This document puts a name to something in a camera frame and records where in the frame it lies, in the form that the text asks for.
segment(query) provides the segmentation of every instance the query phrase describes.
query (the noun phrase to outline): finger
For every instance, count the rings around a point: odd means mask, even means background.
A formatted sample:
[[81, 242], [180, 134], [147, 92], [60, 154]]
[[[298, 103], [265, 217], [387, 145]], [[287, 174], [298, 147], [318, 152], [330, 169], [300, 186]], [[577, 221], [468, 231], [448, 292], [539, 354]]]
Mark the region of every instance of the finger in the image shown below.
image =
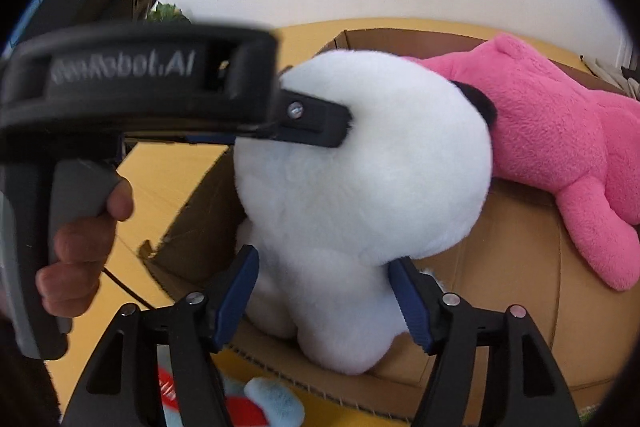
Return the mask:
[[104, 262], [113, 248], [116, 223], [106, 214], [85, 217], [63, 225], [53, 244], [63, 263]]
[[100, 277], [102, 263], [55, 263], [36, 274], [40, 295], [50, 301], [79, 299], [91, 295]]
[[95, 295], [98, 293], [99, 287], [100, 282], [98, 281], [90, 295], [79, 299], [68, 299], [66, 301], [43, 299], [42, 305], [50, 315], [55, 315], [56, 317], [79, 317], [89, 309], [91, 303], [94, 301]]
[[113, 189], [107, 200], [107, 212], [118, 221], [126, 221], [133, 214], [133, 188], [126, 179]]

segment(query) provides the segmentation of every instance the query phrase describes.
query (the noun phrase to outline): light blue plush toy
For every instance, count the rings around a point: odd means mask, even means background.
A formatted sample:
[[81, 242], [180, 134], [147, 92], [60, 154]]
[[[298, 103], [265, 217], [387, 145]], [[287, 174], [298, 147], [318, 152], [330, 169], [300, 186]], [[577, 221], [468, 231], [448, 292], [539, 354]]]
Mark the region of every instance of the light blue plush toy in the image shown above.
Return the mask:
[[[158, 365], [169, 375], [173, 375], [171, 358], [168, 346], [158, 346]], [[305, 419], [305, 409], [300, 400], [284, 385], [270, 378], [252, 378], [247, 384], [222, 375], [225, 388], [225, 397], [229, 401], [234, 398], [247, 399], [256, 405], [266, 419], [255, 423], [242, 422], [234, 417], [234, 411], [230, 410], [230, 416], [235, 427], [301, 427]], [[172, 393], [172, 390], [163, 389], [163, 392]], [[236, 406], [241, 401], [235, 400]], [[167, 427], [182, 427], [180, 413], [164, 401], [164, 417]]]

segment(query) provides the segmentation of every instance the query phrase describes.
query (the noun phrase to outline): plush toy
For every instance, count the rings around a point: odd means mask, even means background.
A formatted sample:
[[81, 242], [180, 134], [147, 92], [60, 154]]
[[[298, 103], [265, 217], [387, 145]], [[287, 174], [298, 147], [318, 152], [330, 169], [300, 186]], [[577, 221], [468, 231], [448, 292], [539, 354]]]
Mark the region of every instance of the plush toy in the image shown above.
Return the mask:
[[[270, 378], [252, 378], [247, 384], [220, 375], [225, 405], [234, 427], [300, 427], [305, 409], [284, 385]], [[158, 347], [158, 378], [167, 427], [182, 427], [176, 400], [168, 346]]]
[[612, 288], [631, 288], [640, 277], [640, 103], [586, 89], [507, 34], [411, 60], [495, 103], [494, 176], [554, 194], [587, 263]]
[[282, 84], [349, 107], [353, 121], [335, 149], [236, 140], [248, 216], [238, 245], [260, 252], [247, 315], [297, 338], [319, 365], [359, 374], [406, 331], [385, 264], [444, 251], [478, 219], [492, 169], [484, 118], [495, 108], [477, 89], [381, 52], [326, 52]]

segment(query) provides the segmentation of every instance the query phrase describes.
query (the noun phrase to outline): pink stuffed animal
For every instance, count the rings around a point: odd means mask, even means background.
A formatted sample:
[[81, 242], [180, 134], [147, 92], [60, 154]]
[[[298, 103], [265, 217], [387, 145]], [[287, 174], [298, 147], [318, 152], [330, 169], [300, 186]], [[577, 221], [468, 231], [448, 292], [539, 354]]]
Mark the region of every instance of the pink stuffed animal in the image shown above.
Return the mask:
[[497, 108], [494, 176], [556, 197], [587, 263], [612, 288], [640, 277], [640, 103], [589, 90], [532, 46], [501, 34], [470, 52], [420, 60]]

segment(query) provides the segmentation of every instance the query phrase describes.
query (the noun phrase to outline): metal screw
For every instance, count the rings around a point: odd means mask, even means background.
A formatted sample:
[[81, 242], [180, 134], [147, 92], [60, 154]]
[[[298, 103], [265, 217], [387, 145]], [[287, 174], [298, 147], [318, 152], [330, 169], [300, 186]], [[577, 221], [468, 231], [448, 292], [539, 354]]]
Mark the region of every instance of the metal screw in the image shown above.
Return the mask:
[[187, 302], [189, 304], [200, 304], [204, 301], [204, 295], [200, 292], [192, 292], [187, 295]]
[[515, 306], [512, 306], [511, 308], [509, 308], [509, 312], [511, 313], [511, 315], [513, 315], [518, 319], [522, 319], [527, 316], [526, 309], [524, 309], [519, 304], [516, 304]]
[[442, 302], [444, 302], [447, 306], [457, 306], [460, 304], [460, 296], [455, 293], [445, 293], [442, 296]]
[[128, 315], [133, 315], [135, 312], [138, 311], [138, 309], [139, 309], [138, 306], [133, 304], [133, 302], [129, 302], [127, 304], [124, 304], [122, 308], [120, 308], [120, 315], [122, 315], [123, 317], [127, 317]]
[[302, 118], [302, 115], [305, 112], [305, 106], [302, 105], [302, 102], [291, 102], [289, 107], [287, 107], [287, 116], [291, 120], [298, 120]]

